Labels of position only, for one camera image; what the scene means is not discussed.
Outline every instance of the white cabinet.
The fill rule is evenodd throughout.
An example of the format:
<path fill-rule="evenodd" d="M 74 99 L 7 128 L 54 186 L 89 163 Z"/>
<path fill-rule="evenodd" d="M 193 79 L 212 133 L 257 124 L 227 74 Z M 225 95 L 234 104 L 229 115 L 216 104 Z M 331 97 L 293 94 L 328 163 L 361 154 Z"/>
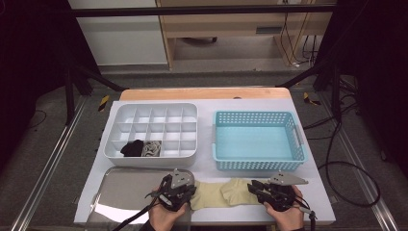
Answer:
<path fill-rule="evenodd" d="M 72 9 L 156 7 L 155 0 L 68 0 Z M 100 66 L 167 64 L 158 16 L 79 17 Z"/>

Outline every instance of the wrist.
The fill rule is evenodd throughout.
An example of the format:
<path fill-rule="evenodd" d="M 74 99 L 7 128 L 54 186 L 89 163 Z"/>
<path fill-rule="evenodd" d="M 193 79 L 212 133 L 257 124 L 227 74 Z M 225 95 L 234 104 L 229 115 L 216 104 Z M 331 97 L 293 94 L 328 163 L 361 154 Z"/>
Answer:
<path fill-rule="evenodd" d="M 291 227 L 283 226 L 282 227 L 281 225 L 278 224 L 278 227 L 280 231 L 304 231 L 305 230 L 303 225 L 301 226 L 296 225 L 296 226 L 291 226 Z"/>
<path fill-rule="evenodd" d="M 172 222 L 168 221 L 163 222 L 162 220 L 155 219 L 153 220 L 151 219 L 149 222 L 155 231 L 170 231 L 174 224 Z"/>

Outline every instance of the human hand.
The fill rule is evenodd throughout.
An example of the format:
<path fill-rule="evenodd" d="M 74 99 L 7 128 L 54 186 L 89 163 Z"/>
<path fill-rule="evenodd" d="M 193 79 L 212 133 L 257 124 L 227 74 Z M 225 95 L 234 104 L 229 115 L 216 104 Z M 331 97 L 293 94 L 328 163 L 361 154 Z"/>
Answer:
<path fill-rule="evenodd" d="M 294 193 L 297 198 L 301 200 L 303 197 L 302 192 L 297 188 L 297 186 L 292 186 Z M 293 203 L 293 207 L 284 212 L 278 212 L 273 209 L 271 205 L 264 202 L 267 208 L 267 213 L 275 218 L 276 223 L 281 231 L 295 230 L 303 228 L 303 212 L 299 210 L 297 202 Z"/>
<path fill-rule="evenodd" d="M 149 210 L 150 224 L 156 231 L 169 231 L 173 227 L 174 222 L 186 213 L 186 209 L 187 203 L 183 204 L 177 212 L 169 211 L 160 203 L 155 204 Z"/>

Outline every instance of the yellow object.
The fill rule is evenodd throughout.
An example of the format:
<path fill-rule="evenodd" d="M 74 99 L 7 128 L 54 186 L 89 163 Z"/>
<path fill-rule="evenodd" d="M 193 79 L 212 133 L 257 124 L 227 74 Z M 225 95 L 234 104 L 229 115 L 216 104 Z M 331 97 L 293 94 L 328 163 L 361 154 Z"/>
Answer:
<path fill-rule="evenodd" d="M 248 191 L 249 180 L 233 178 L 227 183 L 195 181 L 197 187 L 191 199 L 191 208 L 228 208 L 242 204 L 259 204 L 256 195 Z"/>
<path fill-rule="evenodd" d="M 99 104 L 98 112 L 104 111 L 106 104 L 108 103 L 108 100 L 109 100 L 109 95 L 103 96 L 101 103 Z"/>
<path fill-rule="evenodd" d="M 308 94 L 307 92 L 304 92 L 304 93 L 303 93 L 303 101 L 304 101 L 305 103 L 310 103 L 310 104 L 313 104 L 313 105 L 320 105 L 320 101 L 311 100 L 311 99 L 309 98 L 309 94 Z"/>

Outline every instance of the storage compartment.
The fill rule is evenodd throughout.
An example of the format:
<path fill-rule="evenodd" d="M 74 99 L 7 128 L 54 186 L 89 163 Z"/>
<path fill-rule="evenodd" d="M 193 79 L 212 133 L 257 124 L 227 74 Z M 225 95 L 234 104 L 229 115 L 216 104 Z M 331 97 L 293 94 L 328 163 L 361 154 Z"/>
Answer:
<path fill-rule="evenodd" d="M 105 156 L 122 167 L 187 167 L 197 148 L 197 108 L 193 104 L 126 104 L 113 112 Z M 159 141 L 159 157 L 125 157 L 120 150 L 136 140 Z"/>
<path fill-rule="evenodd" d="M 296 170 L 307 160 L 289 112 L 227 112 L 214 117 L 213 157 L 219 170 Z"/>

